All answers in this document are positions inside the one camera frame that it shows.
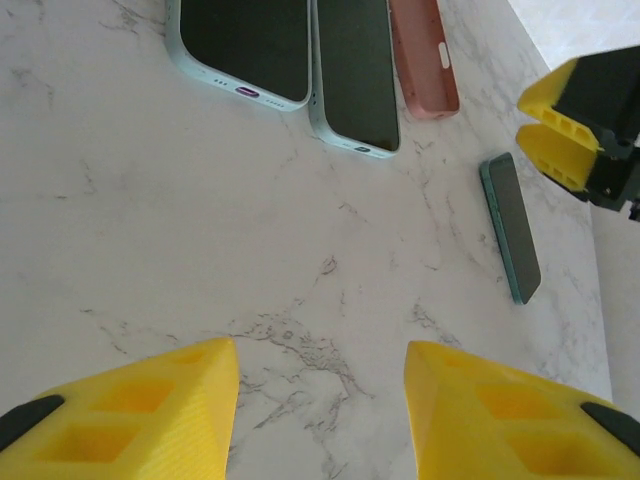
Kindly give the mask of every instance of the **pink phone case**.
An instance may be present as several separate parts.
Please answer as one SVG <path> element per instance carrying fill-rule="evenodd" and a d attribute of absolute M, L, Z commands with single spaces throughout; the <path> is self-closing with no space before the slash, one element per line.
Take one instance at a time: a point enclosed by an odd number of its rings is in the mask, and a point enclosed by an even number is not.
<path fill-rule="evenodd" d="M 460 98 L 437 0 L 390 3 L 396 68 L 407 108 L 419 119 L 455 114 Z"/>

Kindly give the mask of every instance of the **gray marble veining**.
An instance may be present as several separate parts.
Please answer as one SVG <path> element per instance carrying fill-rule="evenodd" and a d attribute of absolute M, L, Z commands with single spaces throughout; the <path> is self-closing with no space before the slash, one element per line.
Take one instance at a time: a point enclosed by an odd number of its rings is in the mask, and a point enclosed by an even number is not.
<path fill-rule="evenodd" d="M 400 103 L 374 163 L 181 74 L 160 0 L 0 0 L 0 407 L 230 335 L 230 480 L 406 479 L 410 340 L 609 397 L 589 210 L 514 142 L 544 63 L 506 0 L 440 3 L 462 110 Z M 526 307 L 477 174 L 507 150 L 543 272 Z"/>

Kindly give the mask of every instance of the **teal smartphone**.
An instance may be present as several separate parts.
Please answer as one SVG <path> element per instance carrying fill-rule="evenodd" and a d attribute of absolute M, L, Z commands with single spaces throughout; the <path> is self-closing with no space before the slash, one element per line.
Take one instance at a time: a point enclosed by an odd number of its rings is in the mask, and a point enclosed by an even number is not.
<path fill-rule="evenodd" d="M 542 277 L 511 154 L 482 163 L 480 178 L 511 296 L 517 304 L 525 305 L 540 286 Z"/>

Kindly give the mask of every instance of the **purple charging port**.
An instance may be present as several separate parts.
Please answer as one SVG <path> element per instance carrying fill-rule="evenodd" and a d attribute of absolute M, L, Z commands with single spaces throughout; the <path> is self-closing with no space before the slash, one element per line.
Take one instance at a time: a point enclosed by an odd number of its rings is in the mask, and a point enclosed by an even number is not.
<path fill-rule="evenodd" d="M 258 98 L 260 96 L 258 92 L 254 92 L 247 87 L 238 87 L 236 88 L 236 92 L 238 92 L 240 95 L 244 95 L 245 97 Z"/>

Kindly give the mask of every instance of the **black phone screen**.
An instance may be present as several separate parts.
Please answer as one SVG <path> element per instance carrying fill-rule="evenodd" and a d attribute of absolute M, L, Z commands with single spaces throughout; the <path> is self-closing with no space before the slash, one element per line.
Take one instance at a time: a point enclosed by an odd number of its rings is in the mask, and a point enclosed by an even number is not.
<path fill-rule="evenodd" d="M 396 151 L 400 144 L 386 0 L 317 0 L 327 122 L 339 135 Z"/>
<path fill-rule="evenodd" d="M 498 207 L 509 261 L 522 303 L 527 303 L 540 285 L 540 266 L 531 237 L 516 167 L 511 155 L 503 155 L 489 163 L 489 175 Z"/>
<path fill-rule="evenodd" d="M 182 0 L 180 33 L 199 62 L 292 101 L 309 90 L 307 0 Z"/>

